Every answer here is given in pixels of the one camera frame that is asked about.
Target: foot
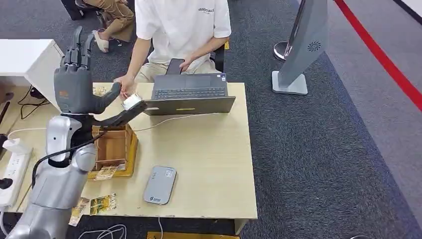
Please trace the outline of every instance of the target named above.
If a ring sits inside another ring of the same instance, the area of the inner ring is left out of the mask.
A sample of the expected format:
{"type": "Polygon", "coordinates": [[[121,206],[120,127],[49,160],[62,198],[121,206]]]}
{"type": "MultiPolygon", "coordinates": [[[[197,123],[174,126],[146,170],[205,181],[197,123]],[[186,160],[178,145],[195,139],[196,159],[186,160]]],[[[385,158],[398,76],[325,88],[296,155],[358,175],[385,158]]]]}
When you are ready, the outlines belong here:
{"type": "Polygon", "coordinates": [[[95,40],[97,41],[97,46],[100,51],[107,53],[108,52],[108,37],[104,33],[96,31],[94,33],[95,40]]]}

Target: office chair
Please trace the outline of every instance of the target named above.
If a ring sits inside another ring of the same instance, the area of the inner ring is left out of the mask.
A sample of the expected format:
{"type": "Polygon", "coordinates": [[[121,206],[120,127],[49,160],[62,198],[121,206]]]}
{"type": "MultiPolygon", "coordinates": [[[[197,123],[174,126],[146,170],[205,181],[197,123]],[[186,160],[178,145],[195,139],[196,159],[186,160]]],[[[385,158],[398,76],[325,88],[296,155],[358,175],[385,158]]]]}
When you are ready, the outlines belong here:
{"type": "Polygon", "coordinates": [[[224,45],[215,50],[210,59],[215,63],[215,69],[224,72],[224,45]]]}

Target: white t-shirt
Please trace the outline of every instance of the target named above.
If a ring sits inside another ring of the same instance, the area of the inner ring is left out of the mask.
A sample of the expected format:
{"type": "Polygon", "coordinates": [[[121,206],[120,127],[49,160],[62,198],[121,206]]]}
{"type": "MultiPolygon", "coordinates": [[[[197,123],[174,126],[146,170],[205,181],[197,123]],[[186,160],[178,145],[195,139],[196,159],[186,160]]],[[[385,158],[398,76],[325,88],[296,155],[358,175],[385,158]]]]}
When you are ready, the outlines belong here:
{"type": "MultiPolygon", "coordinates": [[[[136,0],[136,35],[152,38],[154,51],[148,61],[169,64],[172,58],[184,59],[212,37],[231,34],[227,0],[136,0]]],[[[189,70],[209,59],[195,60],[189,70]]]]}

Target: black cable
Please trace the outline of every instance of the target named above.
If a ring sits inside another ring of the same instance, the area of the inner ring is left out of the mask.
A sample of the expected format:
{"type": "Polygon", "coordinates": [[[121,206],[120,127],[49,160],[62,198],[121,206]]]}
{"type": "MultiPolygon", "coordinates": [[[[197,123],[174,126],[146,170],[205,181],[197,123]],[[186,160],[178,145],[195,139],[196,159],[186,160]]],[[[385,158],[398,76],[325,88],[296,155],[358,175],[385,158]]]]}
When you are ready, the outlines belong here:
{"type": "Polygon", "coordinates": [[[82,144],[79,144],[79,145],[77,145],[77,146],[74,146],[74,147],[71,147],[71,148],[69,148],[69,149],[64,149],[64,150],[62,150],[62,151],[58,151],[58,152],[55,152],[55,153],[52,153],[52,154],[49,154],[49,155],[47,155],[47,156],[44,156],[44,157],[42,157],[40,160],[38,160],[36,163],[35,163],[35,165],[34,165],[34,168],[32,169],[32,188],[34,188],[34,186],[35,186],[35,181],[36,181],[36,174],[37,174],[37,169],[38,169],[38,166],[44,161],[44,160],[46,160],[46,159],[48,159],[48,158],[51,158],[51,157],[54,157],[54,156],[57,156],[57,155],[60,155],[60,154],[62,154],[62,153],[67,153],[67,152],[71,152],[71,151],[73,151],[73,150],[77,150],[78,148],[82,148],[83,146],[85,146],[85,145],[88,145],[88,144],[90,144],[90,143],[94,143],[95,142],[95,140],[97,140],[97,139],[99,139],[99,138],[101,138],[106,132],[107,132],[107,130],[106,129],[102,129],[103,130],[103,132],[101,132],[100,134],[98,134],[97,136],[95,136],[95,138],[93,138],[93,139],[91,139],[91,140],[88,140],[87,142],[85,142],[85,143],[82,143],[82,144]]]}
{"type": "Polygon", "coordinates": [[[25,104],[22,104],[22,101],[23,100],[25,100],[25,98],[28,96],[28,94],[29,94],[29,92],[31,92],[31,90],[32,90],[32,86],[30,86],[29,87],[29,90],[26,92],[26,94],[25,94],[25,96],[20,100],[20,101],[18,101],[17,102],[17,104],[18,105],[20,105],[21,107],[20,107],[20,119],[21,120],[24,120],[24,119],[26,119],[28,116],[30,116],[36,109],[38,109],[40,106],[45,106],[45,105],[48,105],[48,104],[50,104],[50,102],[48,102],[48,100],[47,99],[44,99],[42,102],[40,102],[40,103],[38,103],[38,104],[30,104],[30,103],[25,103],[25,104]],[[25,107],[25,106],[35,106],[35,108],[31,111],[31,112],[29,112],[29,114],[27,114],[27,115],[25,115],[25,116],[23,116],[23,108],[25,107]]]}

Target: power strip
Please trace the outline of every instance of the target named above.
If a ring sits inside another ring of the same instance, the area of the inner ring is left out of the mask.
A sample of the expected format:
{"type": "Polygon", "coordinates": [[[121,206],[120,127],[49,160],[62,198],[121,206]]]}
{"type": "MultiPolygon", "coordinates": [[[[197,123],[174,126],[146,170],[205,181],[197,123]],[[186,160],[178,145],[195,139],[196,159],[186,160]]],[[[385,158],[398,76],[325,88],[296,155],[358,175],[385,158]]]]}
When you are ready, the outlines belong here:
{"type": "Polygon", "coordinates": [[[32,148],[26,147],[19,138],[5,141],[3,148],[12,152],[3,178],[12,179],[13,183],[6,189],[0,189],[0,208],[15,204],[32,152],[32,148]]]}

